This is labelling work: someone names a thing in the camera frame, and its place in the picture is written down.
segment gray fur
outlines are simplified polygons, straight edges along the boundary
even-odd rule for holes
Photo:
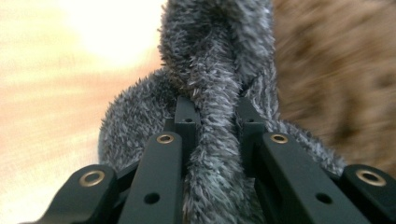
[[[307,131],[280,120],[269,0],[169,0],[163,14],[162,69],[123,91],[106,112],[103,164],[120,170],[139,160],[152,134],[175,113],[179,95],[194,101],[202,125],[186,177],[185,221],[263,223],[235,136],[235,107],[246,96],[270,132],[293,135],[313,160],[340,174],[341,159]]]

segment black metal bracket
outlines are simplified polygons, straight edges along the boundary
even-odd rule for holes
[[[236,109],[242,163],[268,223],[396,223],[396,180],[365,165],[326,173],[285,133],[268,133],[251,102]],[[105,165],[70,176],[34,223],[181,223],[183,178],[197,145],[194,104],[148,140],[141,161],[118,174]]]

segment beige wall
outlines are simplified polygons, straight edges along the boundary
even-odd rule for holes
[[[108,103],[160,67],[163,2],[1,2],[0,223],[38,219],[71,174],[97,163]]]

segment fur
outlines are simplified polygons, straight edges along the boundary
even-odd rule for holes
[[[396,2],[274,0],[282,119],[396,177]]]
[[[202,124],[185,179],[185,221],[263,223],[234,131],[238,96],[246,96],[270,132],[292,135],[314,161],[340,175],[341,159],[279,119],[272,17],[268,0],[169,0],[161,29],[163,68],[123,91],[107,110],[101,163],[120,170],[139,160],[148,138],[174,116],[176,98],[188,96]]]

